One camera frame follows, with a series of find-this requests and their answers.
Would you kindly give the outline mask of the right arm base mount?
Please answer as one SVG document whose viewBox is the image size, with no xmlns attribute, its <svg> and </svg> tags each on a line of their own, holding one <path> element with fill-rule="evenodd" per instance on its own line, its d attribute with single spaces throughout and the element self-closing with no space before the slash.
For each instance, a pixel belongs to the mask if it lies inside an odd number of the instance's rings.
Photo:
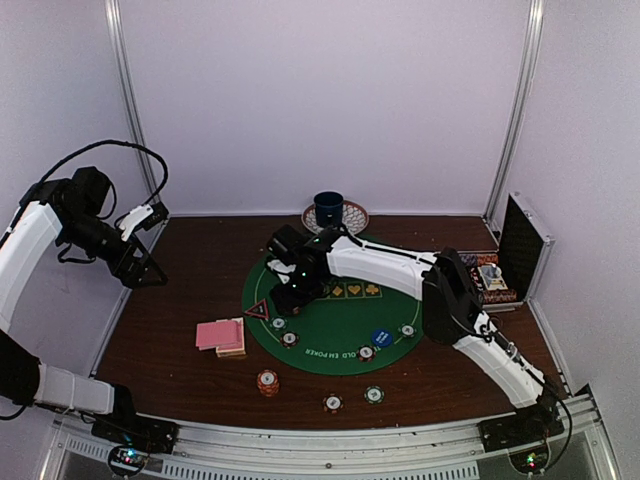
<svg viewBox="0 0 640 480">
<path fill-rule="evenodd" d="M 549 440 L 564 432 L 563 422 L 545 423 L 516 415 L 482 421 L 479 432 L 486 453 L 506 450 L 511 466 L 520 474 L 542 474 L 552 460 Z"/>
</svg>

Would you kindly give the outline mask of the red backed card deck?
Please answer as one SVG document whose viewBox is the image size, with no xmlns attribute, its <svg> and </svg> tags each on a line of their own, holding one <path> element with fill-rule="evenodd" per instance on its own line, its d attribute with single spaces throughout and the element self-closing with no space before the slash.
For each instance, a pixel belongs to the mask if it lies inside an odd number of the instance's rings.
<svg viewBox="0 0 640 480">
<path fill-rule="evenodd" d="M 228 324 L 227 320 L 199 323 L 196 328 L 196 347 L 208 350 L 236 342 L 235 324 Z"/>
</svg>

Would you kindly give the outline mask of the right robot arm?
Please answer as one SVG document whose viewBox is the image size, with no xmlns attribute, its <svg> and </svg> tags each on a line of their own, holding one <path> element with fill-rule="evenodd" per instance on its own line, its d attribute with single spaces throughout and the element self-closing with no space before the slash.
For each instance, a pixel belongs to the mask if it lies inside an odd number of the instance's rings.
<svg viewBox="0 0 640 480">
<path fill-rule="evenodd" d="M 279 279 L 270 292 L 279 313 L 298 313 L 342 277 L 397 290 L 421 303 L 427 338 L 463 353 L 502 388 L 516 412 L 512 430 L 519 440 L 533 441 L 558 421 L 556 386 L 496 327 L 455 249 L 416 252 L 360 239 L 344 225 L 316 235 L 285 225 L 267 250 L 267 267 Z"/>
</svg>

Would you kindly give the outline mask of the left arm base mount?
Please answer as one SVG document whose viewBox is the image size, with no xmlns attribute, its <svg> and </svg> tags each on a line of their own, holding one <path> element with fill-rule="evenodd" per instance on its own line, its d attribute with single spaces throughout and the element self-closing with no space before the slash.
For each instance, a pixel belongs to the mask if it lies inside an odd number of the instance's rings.
<svg viewBox="0 0 640 480">
<path fill-rule="evenodd" d="M 142 472 L 153 454 L 171 454 L 179 426 L 175 422 L 136 416 L 133 423 L 95 416 L 91 434 L 114 446 L 107 454 L 107 466 L 117 476 L 129 479 Z"/>
</svg>

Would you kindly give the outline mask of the red orange chip stack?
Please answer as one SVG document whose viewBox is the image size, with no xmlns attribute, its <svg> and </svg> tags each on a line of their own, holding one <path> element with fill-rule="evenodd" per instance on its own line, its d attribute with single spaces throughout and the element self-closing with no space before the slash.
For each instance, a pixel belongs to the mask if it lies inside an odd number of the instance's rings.
<svg viewBox="0 0 640 480">
<path fill-rule="evenodd" d="M 265 369 L 257 375 L 256 384 L 259 392 L 266 397 L 275 396 L 280 390 L 278 375 L 275 371 Z"/>
</svg>

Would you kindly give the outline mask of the black triangular all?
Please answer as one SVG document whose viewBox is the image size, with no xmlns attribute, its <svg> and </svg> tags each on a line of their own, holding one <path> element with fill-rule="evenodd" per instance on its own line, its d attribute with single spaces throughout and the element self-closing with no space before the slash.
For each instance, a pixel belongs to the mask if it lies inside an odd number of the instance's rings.
<svg viewBox="0 0 640 480">
<path fill-rule="evenodd" d="M 263 298 L 257 301 L 254 305 L 244 311 L 244 314 L 251 318 L 259 320 L 268 320 L 270 318 L 268 301 Z"/>
</svg>

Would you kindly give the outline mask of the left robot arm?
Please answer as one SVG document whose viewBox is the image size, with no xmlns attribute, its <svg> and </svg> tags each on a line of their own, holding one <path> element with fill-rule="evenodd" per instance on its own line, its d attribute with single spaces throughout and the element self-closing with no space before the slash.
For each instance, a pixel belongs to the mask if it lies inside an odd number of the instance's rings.
<svg viewBox="0 0 640 480">
<path fill-rule="evenodd" d="M 22 330 L 14 320 L 19 306 L 39 286 L 34 277 L 52 264 L 54 247 L 80 249 L 83 263 L 103 261 L 128 289 L 166 284 L 166 274 L 138 237 L 167 219 L 166 206 L 148 200 L 110 225 L 101 211 L 111 188 L 104 173 L 84 167 L 70 178 L 34 184 L 20 201 L 1 241 L 1 395 L 22 409 L 39 405 L 105 417 L 111 434 L 133 444 L 144 424 L 128 388 L 48 365 L 13 337 Z"/>
</svg>

